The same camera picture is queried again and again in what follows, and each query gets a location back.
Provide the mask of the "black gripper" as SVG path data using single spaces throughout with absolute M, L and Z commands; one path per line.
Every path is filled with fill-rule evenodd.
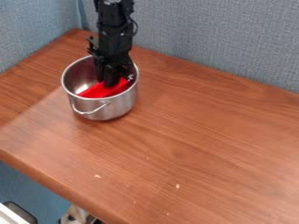
M 119 83 L 120 78 L 127 79 L 132 73 L 134 61 L 128 54 L 135 35 L 132 24 L 100 25 L 98 38 L 88 37 L 88 53 L 94 58 L 98 81 L 104 81 L 107 88 L 112 88 Z

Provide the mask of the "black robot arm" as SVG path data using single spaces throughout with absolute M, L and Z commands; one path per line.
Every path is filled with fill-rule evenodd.
M 130 57 L 138 23 L 134 0 L 94 0 L 98 13 L 98 36 L 88 37 L 88 53 L 94 58 L 98 81 L 112 88 L 127 78 L 134 67 Z

